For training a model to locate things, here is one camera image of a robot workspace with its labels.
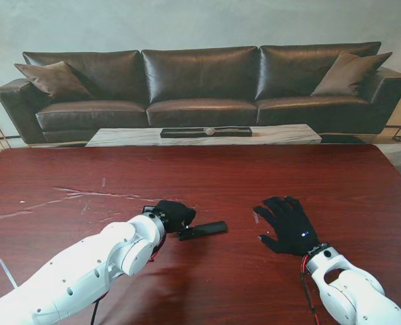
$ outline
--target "wire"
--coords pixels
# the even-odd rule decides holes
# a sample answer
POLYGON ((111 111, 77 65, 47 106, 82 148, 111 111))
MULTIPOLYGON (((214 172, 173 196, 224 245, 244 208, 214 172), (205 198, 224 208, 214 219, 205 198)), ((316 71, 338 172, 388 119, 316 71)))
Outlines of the wire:
POLYGON ((91 325, 95 322, 95 316, 97 314, 97 309, 98 309, 98 303, 100 303, 100 300, 98 299, 97 302, 95 303, 95 307, 93 308, 93 313, 92 313, 92 319, 91 319, 91 325))
POLYGON ((152 255, 151 255, 151 257, 149 258, 148 262, 153 262, 153 261, 154 261, 155 257, 157 256, 157 254, 158 254, 159 251, 160 251, 160 248, 164 245, 165 241, 166 241, 166 233, 165 233, 165 235, 163 236, 162 240, 159 242, 159 244, 158 244, 158 245, 154 248, 154 250, 152 251, 152 255))
POLYGON ((303 289, 304 289, 304 294, 306 296, 306 300, 308 301, 310 311, 312 312, 312 315, 314 317, 315 325, 320 325, 320 321, 318 319, 318 314, 316 313, 315 307, 312 303, 312 299, 310 298, 310 293, 308 286, 305 281, 305 276, 307 274, 306 272, 306 263, 308 262, 309 255, 305 255, 303 259, 301 260, 301 267, 300 267, 300 276, 301 276, 301 283, 303 284, 303 289))

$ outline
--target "coffee table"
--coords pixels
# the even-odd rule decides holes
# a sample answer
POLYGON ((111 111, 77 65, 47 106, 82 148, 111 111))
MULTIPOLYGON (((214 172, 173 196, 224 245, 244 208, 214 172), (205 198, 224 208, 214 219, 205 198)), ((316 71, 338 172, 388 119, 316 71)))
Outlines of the coffee table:
MULTIPOLYGON (((227 234, 178 242, 120 277, 96 324, 313 324, 301 259, 258 239, 252 207, 299 198, 318 236, 401 306, 401 176, 371 145, 10 149, 0 153, 0 258, 18 284, 56 253, 162 198, 227 234)), ((334 324, 309 289, 321 324, 334 324)), ((0 296, 11 290, 0 267, 0 296)), ((92 306, 63 324, 88 324, 92 306)))
POLYGON ((162 130, 163 128, 100 129, 86 146, 218 146, 229 144, 319 144, 321 142, 321 137, 306 124, 251 127, 252 137, 162 139, 160 137, 162 130))

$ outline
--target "throw pillow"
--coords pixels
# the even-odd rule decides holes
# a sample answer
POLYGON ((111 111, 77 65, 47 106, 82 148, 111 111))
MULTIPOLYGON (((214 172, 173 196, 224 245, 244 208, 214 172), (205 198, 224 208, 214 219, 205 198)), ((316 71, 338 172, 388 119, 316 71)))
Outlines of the throw pillow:
POLYGON ((377 71, 391 55, 392 53, 389 52, 361 58, 341 52, 311 96, 357 96, 358 88, 365 76, 377 71))
POLYGON ((72 73, 69 65, 63 61, 48 66, 33 66, 30 64, 14 64, 35 85, 46 93, 53 102, 76 102, 91 100, 80 80, 72 73))

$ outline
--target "sofa armrest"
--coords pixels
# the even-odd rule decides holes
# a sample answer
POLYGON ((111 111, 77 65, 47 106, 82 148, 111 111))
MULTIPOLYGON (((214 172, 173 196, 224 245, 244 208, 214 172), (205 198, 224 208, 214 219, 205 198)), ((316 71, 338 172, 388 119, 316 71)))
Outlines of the sofa armrest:
POLYGON ((360 96, 371 104, 369 118, 380 133, 401 99, 401 73, 380 68, 363 82, 360 96))
POLYGON ((35 113, 49 105, 44 93, 28 79, 16 79, 0 87, 0 102, 27 144, 47 143, 35 113))

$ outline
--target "black leather sofa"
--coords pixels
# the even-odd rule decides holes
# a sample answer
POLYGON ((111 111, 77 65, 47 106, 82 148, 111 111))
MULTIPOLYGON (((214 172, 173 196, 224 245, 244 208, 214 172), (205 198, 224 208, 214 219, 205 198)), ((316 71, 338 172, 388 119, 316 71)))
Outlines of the black leather sofa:
POLYGON ((401 74, 381 68, 359 97, 310 97, 341 51, 375 55, 380 42, 112 53, 24 52, 60 61, 96 100, 52 104, 27 79, 0 101, 28 144, 89 140, 100 128, 308 124, 318 133, 378 134, 401 98, 401 74))

